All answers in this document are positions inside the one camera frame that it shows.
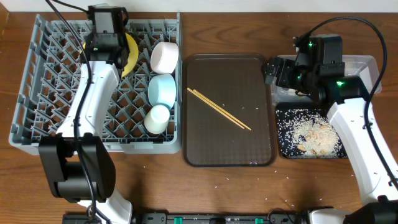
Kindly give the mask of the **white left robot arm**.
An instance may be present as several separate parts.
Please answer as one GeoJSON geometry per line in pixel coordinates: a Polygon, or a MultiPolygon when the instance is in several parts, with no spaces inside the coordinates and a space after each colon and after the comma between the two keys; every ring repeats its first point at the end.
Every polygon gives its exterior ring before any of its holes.
{"type": "Polygon", "coordinates": [[[63,223],[132,223],[132,203],[115,189],[116,168],[102,140],[111,97],[128,65],[127,10],[105,5],[85,11],[93,30],[80,48],[81,75],[66,118],[39,141],[39,156],[55,198],[86,207],[63,223]]]}

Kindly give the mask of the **small pale green cup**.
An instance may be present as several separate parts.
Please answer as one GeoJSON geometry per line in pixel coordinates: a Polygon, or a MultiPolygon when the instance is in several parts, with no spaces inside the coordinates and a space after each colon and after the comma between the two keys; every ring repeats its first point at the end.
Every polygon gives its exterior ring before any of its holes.
{"type": "Polygon", "coordinates": [[[160,134],[167,129],[170,111],[164,105],[155,105],[147,113],[144,126],[152,134],[160,134]]]}

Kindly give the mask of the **light blue bowl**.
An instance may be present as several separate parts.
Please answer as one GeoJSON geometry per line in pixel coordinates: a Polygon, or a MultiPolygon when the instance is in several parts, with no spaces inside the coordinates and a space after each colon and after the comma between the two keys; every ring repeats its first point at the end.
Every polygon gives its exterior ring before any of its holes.
{"type": "Polygon", "coordinates": [[[177,87],[171,74],[156,75],[148,86],[148,99],[151,106],[164,105],[169,110],[174,106],[177,87]]]}

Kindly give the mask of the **pink white bowl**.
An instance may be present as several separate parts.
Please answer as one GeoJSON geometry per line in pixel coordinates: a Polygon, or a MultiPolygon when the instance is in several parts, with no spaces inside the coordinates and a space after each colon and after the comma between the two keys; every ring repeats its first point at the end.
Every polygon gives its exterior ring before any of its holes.
{"type": "Polygon", "coordinates": [[[176,43],[159,42],[150,58],[151,69],[158,74],[172,73],[177,66],[179,49],[176,43]]]}

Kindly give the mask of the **yellow plate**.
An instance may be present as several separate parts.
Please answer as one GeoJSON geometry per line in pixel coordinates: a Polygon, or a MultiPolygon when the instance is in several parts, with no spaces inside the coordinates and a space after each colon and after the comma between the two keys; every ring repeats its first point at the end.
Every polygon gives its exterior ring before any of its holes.
{"type": "Polygon", "coordinates": [[[137,63],[138,46],[133,37],[121,34],[90,34],[83,44],[86,59],[81,55],[81,62],[104,61],[114,65],[120,77],[128,75],[137,63]]]}

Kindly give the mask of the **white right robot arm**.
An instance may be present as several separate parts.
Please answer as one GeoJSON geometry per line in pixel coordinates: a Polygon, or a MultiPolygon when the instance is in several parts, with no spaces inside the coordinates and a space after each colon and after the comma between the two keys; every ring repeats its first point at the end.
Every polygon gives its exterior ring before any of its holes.
{"type": "Polygon", "coordinates": [[[354,170],[363,207],[303,212],[297,223],[397,223],[397,163],[374,117],[370,94],[359,76],[345,75],[339,35],[294,40],[295,59],[271,57],[263,66],[266,84],[297,90],[327,108],[354,170]]]}

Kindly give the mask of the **wooden chopstick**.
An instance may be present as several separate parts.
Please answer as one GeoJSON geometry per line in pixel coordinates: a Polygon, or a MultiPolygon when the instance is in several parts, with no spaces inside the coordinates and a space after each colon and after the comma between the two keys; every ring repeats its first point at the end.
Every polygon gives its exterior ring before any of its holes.
{"type": "Polygon", "coordinates": [[[209,105],[210,107],[212,107],[214,110],[216,110],[217,112],[219,112],[221,115],[223,115],[225,118],[227,118],[228,120],[230,120],[231,122],[233,122],[234,124],[236,124],[237,126],[239,126],[241,129],[244,129],[244,126],[241,125],[240,123],[238,123],[235,119],[233,119],[232,117],[230,117],[229,115],[227,115],[225,112],[222,112],[220,109],[218,109],[215,105],[213,105],[212,103],[210,103],[208,100],[206,100],[204,97],[200,96],[198,93],[194,92],[192,89],[187,88],[187,90],[194,94],[196,97],[198,97],[199,99],[201,99],[203,102],[205,102],[207,105],[209,105]]]}
{"type": "Polygon", "coordinates": [[[210,103],[212,103],[213,105],[215,105],[218,109],[220,109],[222,112],[225,112],[227,115],[229,115],[230,117],[232,117],[233,119],[235,119],[238,123],[240,123],[241,125],[244,126],[245,129],[248,130],[252,130],[249,126],[247,126],[246,124],[244,124],[242,121],[240,121],[238,118],[236,118],[235,116],[233,116],[231,113],[227,112],[226,110],[224,110],[222,107],[220,107],[219,105],[217,105],[216,103],[214,103],[213,101],[211,101],[209,98],[207,98],[205,95],[201,94],[199,91],[197,90],[193,90],[194,92],[198,93],[200,96],[204,97],[206,100],[208,100],[210,103]]]}

